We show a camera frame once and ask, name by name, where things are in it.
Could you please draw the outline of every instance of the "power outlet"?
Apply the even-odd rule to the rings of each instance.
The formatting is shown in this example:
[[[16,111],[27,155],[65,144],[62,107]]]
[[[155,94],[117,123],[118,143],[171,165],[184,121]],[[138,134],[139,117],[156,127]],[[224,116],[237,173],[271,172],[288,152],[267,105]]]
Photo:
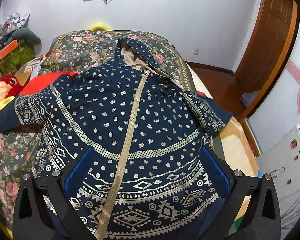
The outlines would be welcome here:
[[[199,49],[194,49],[193,54],[198,55],[199,54]]]

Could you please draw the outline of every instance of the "brown door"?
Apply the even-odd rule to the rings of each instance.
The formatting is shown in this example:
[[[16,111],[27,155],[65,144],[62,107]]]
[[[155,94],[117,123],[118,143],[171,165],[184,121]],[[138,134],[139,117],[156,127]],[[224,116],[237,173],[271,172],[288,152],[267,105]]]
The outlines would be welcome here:
[[[234,74],[245,92],[266,83],[287,39],[291,15],[292,0],[261,0],[254,32]]]

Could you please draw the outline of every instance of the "metal screw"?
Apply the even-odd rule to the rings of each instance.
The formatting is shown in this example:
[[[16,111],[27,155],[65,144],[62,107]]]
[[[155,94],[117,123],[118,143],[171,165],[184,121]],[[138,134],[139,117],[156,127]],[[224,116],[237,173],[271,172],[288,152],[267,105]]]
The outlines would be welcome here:
[[[271,175],[268,174],[268,173],[265,174],[265,178],[266,178],[267,180],[271,180],[271,179],[272,179]]]
[[[52,172],[52,176],[53,177],[57,177],[59,175],[60,175],[60,171],[59,170],[55,170],[55,171]]]
[[[25,175],[23,176],[23,179],[24,179],[24,180],[27,180],[27,179],[29,179],[29,178],[30,178],[30,174],[28,174],[28,173],[25,174]]]
[[[240,170],[235,170],[234,171],[234,174],[237,176],[237,177],[241,177],[243,175],[242,171]]]

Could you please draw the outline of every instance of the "green box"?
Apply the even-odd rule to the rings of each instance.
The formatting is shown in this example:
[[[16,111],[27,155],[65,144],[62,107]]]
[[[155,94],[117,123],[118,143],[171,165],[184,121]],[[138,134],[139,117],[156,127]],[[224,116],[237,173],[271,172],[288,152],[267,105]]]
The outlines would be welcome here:
[[[15,74],[19,68],[35,58],[33,45],[26,43],[19,45],[0,61],[0,71],[4,74]]]

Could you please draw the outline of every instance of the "bed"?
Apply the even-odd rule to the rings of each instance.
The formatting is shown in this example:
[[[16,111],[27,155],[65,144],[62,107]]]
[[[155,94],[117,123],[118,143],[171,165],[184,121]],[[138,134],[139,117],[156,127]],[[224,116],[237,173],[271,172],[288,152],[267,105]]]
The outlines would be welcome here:
[[[49,56],[41,63],[39,75],[57,71],[80,72],[97,67],[113,57],[119,37],[142,41],[160,67],[170,72],[186,90],[200,91],[212,98],[205,85],[180,57],[174,46],[165,38],[153,33],[136,31],[66,33],[54,39]],[[10,236],[19,184],[23,174],[32,170],[40,131],[40,127],[32,127],[0,134],[0,223]],[[241,125],[234,117],[226,127],[214,135],[212,147],[219,158],[225,159],[232,169],[240,169],[248,176],[258,176],[258,166],[253,153]],[[248,200],[246,197],[237,218],[245,213]]]

